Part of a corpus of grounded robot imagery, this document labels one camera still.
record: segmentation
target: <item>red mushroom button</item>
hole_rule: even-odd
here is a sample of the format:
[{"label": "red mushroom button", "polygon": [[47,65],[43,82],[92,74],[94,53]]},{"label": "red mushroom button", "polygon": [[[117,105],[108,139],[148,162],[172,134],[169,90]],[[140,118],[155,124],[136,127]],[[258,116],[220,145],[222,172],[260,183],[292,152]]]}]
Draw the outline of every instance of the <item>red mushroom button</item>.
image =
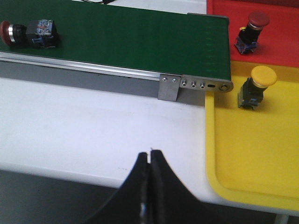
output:
[{"label": "red mushroom button", "polygon": [[248,16],[249,22],[256,27],[267,26],[270,22],[269,16],[262,12],[252,12]]},{"label": "red mushroom button", "polygon": [[8,46],[10,46],[12,44],[12,42],[10,40],[10,37],[9,37],[9,33],[8,33],[9,25],[10,24],[9,24],[8,21],[3,21],[0,24],[0,36],[1,36],[1,39]]}]

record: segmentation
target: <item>yellow button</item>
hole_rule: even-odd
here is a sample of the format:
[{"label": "yellow button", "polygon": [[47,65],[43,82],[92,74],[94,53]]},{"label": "yellow button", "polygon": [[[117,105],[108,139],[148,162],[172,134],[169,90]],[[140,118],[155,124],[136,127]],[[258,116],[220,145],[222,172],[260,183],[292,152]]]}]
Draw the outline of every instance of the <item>yellow button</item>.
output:
[{"label": "yellow button", "polygon": [[273,85],[277,81],[276,72],[265,65],[256,66],[251,71],[251,77],[255,83],[265,87]]}]

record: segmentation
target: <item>green conveyor belt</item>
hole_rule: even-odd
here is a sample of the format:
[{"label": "green conveyor belt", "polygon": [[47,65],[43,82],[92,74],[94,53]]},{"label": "green conveyor belt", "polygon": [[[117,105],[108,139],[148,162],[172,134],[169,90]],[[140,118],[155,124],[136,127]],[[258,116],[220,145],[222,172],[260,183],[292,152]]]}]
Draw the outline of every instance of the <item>green conveyor belt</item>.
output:
[{"label": "green conveyor belt", "polygon": [[0,51],[231,80],[228,20],[71,0],[5,0],[0,21],[55,21],[55,49]]}]

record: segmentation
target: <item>screw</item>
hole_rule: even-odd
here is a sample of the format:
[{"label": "screw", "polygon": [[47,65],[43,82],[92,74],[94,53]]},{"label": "screw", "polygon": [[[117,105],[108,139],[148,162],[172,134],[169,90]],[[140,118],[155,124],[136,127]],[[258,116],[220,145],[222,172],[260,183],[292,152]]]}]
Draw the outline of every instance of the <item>screw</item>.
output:
[{"label": "screw", "polygon": [[223,84],[221,87],[219,87],[219,89],[220,89],[221,91],[225,91],[225,90],[228,90],[228,86],[225,85],[225,84]]}]

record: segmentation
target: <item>yellow tray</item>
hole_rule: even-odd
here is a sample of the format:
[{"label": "yellow tray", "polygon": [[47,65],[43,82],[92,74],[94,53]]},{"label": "yellow tray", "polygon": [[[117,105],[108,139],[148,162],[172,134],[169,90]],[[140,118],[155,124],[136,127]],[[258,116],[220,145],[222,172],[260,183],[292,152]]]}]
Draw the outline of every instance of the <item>yellow tray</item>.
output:
[{"label": "yellow tray", "polygon": [[299,68],[268,65],[278,76],[256,110],[237,94],[260,64],[232,62],[234,89],[206,93],[206,172],[231,201],[299,211]]}]

